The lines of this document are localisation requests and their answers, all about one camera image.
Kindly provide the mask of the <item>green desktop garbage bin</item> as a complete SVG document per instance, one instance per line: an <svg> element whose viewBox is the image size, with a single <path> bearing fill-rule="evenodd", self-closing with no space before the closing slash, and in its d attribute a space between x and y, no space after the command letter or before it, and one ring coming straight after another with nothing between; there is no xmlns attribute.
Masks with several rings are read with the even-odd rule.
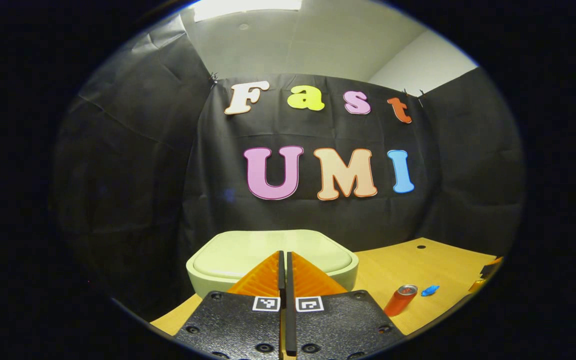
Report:
<svg viewBox="0 0 576 360"><path fill-rule="evenodd" d="M359 258L318 231L308 229L226 231L215 235L186 262L197 296L229 290L276 251L293 252L311 262L347 291L354 289Z"/></svg>

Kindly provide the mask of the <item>black backdrop cloth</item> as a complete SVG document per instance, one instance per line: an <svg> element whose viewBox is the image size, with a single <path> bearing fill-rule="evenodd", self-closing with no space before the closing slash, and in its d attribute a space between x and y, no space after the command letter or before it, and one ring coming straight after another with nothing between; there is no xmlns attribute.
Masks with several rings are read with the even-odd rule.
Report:
<svg viewBox="0 0 576 360"><path fill-rule="evenodd" d="M505 255L522 161L487 72L404 14L195 22L186 10L124 43L74 96L51 205L110 296L153 321L191 296L187 260L226 231Z"/></svg>

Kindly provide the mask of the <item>red pop can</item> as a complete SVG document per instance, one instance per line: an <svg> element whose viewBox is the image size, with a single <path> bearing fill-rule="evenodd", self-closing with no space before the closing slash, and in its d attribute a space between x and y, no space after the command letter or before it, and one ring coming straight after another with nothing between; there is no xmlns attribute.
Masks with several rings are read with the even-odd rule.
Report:
<svg viewBox="0 0 576 360"><path fill-rule="evenodd" d="M401 314L418 294L418 287L413 284L404 284L396 289L384 307L384 314L395 317Z"/></svg>

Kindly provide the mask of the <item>wooden desktop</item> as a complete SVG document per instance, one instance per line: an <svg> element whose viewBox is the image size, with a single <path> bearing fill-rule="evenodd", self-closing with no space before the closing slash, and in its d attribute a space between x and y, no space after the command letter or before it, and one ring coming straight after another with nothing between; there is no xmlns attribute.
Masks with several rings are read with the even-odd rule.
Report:
<svg viewBox="0 0 576 360"><path fill-rule="evenodd" d="M478 253L426 238L392 244L371 250L353 251L358 259L358 272L352 290L366 290L385 306L396 286L412 284L420 291L439 286L438 294L425 300L416 299L402 313L393 317L394 324L410 335L461 301L471 285L479 280L480 270L494 260L493 255ZM194 294L169 313L154 320L159 330L173 335L197 309L203 298Z"/></svg>

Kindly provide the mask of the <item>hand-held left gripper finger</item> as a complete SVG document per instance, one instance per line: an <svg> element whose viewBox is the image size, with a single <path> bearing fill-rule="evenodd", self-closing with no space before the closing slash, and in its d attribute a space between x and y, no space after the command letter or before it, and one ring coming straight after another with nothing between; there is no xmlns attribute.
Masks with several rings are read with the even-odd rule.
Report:
<svg viewBox="0 0 576 360"><path fill-rule="evenodd" d="M276 251L226 291L210 291L174 339L224 360L281 360L286 275Z"/></svg>
<svg viewBox="0 0 576 360"><path fill-rule="evenodd" d="M346 291L303 256L286 255L286 351L296 360L375 356L405 335L368 291Z"/></svg>

